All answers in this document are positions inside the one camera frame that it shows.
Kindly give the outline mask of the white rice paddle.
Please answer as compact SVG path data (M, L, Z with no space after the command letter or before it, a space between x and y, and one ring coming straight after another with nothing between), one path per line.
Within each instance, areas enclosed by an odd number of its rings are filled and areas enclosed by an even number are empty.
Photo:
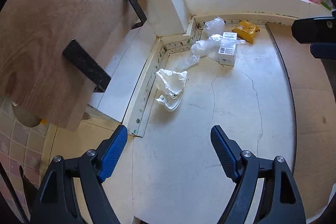
M17 103L11 101L15 118L26 127L36 127L41 123L41 118L29 113Z

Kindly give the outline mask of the brown cardboard sheet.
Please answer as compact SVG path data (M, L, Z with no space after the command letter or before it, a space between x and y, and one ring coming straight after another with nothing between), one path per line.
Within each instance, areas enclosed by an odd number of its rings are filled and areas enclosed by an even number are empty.
M308 222L326 209L335 186L335 99L322 62L299 44L290 26L266 25L284 63L297 128L294 178Z

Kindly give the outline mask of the white paper bag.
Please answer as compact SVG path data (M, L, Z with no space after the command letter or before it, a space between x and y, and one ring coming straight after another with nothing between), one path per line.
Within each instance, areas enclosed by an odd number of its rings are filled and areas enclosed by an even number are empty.
M187 71L176 72L160 69L155 73L155 87L161 95L156 102L172 112L180 105L187 82Z

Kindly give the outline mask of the white blue carton box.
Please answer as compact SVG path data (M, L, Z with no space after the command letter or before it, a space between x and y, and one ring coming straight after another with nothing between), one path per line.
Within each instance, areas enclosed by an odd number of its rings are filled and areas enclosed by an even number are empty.
M233 67L236 59L237 33L224 32L218 50L218 60L221 65Z

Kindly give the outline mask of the clear plastic bag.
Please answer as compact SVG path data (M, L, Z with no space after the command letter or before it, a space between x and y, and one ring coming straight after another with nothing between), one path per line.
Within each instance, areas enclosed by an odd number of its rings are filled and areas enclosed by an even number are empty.
M238 44L245 44L246 41L238 39L237 33L224 32L222 35L211 35L207 40L198 40L190 48L190 53L182 59L175 67L176 71L186 71L189 67L196 65L202 57L212 53L224 54L225 50L233 50Z

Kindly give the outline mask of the red spray bottle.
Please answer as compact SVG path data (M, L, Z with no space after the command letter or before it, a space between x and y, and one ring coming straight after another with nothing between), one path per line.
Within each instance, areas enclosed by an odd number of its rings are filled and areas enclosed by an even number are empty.
M325 7L329 11L332 11L333 9L335 9L331 0L321 0L321 5L323 5L323 7Z

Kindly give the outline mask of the wooden cutting board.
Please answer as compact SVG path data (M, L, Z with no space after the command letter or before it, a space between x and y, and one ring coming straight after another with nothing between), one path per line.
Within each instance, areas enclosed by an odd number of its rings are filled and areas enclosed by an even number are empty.
M136 21L127 0L7 0L1 10L1 94L30 114L77 129L95 85L63 50L76 40L105 67Z

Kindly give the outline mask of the small clear plastic wad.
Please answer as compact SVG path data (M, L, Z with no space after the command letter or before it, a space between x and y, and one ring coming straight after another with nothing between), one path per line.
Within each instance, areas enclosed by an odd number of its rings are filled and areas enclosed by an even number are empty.
M221 17L216 17L213 20L205 22L203 30L208 37L212 35L222 35L225 24L226 22Z

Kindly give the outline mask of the yellow snack wrapper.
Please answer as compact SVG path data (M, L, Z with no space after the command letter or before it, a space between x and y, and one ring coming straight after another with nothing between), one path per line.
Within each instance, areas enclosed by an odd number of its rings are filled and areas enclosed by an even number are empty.
M232 32L236 33L239 38L253 44L256 34L260 32L260 28L256 24L242 20L232 29Z

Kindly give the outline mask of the black cutting board rack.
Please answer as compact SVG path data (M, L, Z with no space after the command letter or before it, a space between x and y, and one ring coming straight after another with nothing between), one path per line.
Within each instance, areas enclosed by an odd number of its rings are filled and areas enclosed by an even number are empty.
M138 0L128 0L137 14L139 22L132 25L131 30L140 28L147 21L147 17ZM62 55L73 66L75 66L86 78L90 79L96 86L94 92L104 93L111 81L111 77L104 71L86 50L72 39L68 46L62 51Z

